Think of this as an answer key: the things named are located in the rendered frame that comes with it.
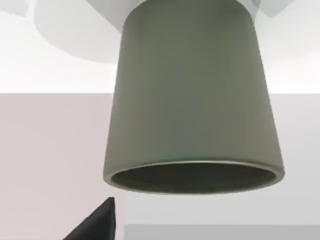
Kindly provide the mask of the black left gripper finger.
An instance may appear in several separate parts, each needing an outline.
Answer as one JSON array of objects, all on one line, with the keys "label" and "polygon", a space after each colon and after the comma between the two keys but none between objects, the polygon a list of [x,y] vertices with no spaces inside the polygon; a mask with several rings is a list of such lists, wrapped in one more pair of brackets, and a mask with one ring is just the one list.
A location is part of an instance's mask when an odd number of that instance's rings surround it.
[{"label": "black left gripper finger", "polygon": [[108,197],[62,240],[116,240],[116,201]]}]

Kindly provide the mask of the grey-green cup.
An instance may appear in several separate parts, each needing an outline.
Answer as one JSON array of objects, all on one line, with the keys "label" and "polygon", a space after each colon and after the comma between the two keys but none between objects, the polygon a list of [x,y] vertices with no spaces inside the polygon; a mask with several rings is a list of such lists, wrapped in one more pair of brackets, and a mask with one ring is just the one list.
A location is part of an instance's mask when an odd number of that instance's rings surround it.
[{"label": "grey-green cup", "polygon": [[210,195],[285,177],[252,14],[238,0],[145,0],[123,26],[103,180]]}]

